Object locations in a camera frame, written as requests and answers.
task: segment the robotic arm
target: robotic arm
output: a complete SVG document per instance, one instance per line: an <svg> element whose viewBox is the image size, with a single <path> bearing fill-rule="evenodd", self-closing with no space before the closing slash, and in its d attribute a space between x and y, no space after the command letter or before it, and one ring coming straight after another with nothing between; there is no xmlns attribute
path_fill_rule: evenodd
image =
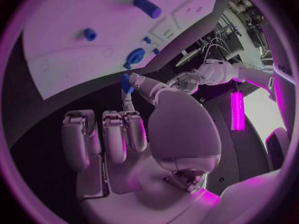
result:
<svg viewBox="0 0 299 224"><path fill-rule="evenodd" d="M247 68L241 63L231 64L214 59L207 59L198 69L175 76L167 84L188 94L194 94L199 85L219 85L232 79L238 82L247 81L261 87L269 92L271 99L275 99L272 74Z"/></svg>

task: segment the magenta led strip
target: magenta led strip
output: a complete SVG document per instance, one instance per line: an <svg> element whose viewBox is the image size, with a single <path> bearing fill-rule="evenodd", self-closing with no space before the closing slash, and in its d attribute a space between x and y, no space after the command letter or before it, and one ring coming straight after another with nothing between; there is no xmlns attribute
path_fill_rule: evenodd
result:
<svg viewBox="0 0 299 224"><path fill-rule="evenodd" d="M232 130L245 129L245 113L243 94L241 92L231 93L231 107L232 107Z"/></svg>

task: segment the glowing tube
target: glowing tube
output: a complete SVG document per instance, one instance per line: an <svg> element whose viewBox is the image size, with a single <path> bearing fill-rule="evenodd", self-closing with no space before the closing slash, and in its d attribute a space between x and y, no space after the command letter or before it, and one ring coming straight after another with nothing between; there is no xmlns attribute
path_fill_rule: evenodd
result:
<svg viewBox="0 0 299 224"><path fill-rule="evenodd" d="M245 113L243 94L241 92L231 93L231 107L232 107L232 130L245 129Z"/></svg>

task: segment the machinery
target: machinery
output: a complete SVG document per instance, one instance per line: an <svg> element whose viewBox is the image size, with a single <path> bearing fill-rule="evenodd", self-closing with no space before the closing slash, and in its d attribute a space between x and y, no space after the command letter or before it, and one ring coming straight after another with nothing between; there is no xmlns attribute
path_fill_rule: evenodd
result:
<svg viewBox="0 0 299 224"><path fill-rule="evenodd" d="M255 4L265 16L258 28L273 66L265 72L260 64L248 65L238 50L222 46L228 28L244 39L244 31L230 21L217 27L229 1L27 0L20 7L0 43L0 62L8 64L0 67L0 168L34 221L65 223L64 213L36 191L47 190L46 185L29 185L37 160L47 159L54 147L59 153L47 166L57 161L57 170L62 169L58 159L65 155L75 181L67 183L56 171L46 180L57 186L64 182L66 189L75 186L68 192L75 200L65 206L80 206L89 223L258 223L273 213L298 173L296 31L272 10L271 0L267 5L251 0L250 7ZM213 33L215 27L219 32ZM194 43L200 48L186 56ZM226 52L223 59L210 57L212 46ZM177 74L169 72L164 81L150 78L182 51ZM188 71L186 61L200 53L203 61ZM104 105L115 93L99 97L97 105L105 108L100 114L93 108L68 109L71 102L119 82L121 110ZM286 127L273 131L266 149L244 115L243 94L252 89L246 84L268 91ZM218 85L233 88L207 102L196 97L204 87ZM136 93L153 106L148 117ZM44 157L26 148L20 162L18 140L57 110L64 112L62 124L60 117L55 126L61 143L52 144ZM34 168L28 175L21 170L30 162ZM70 210L76 219L78 213Z"/></svg>

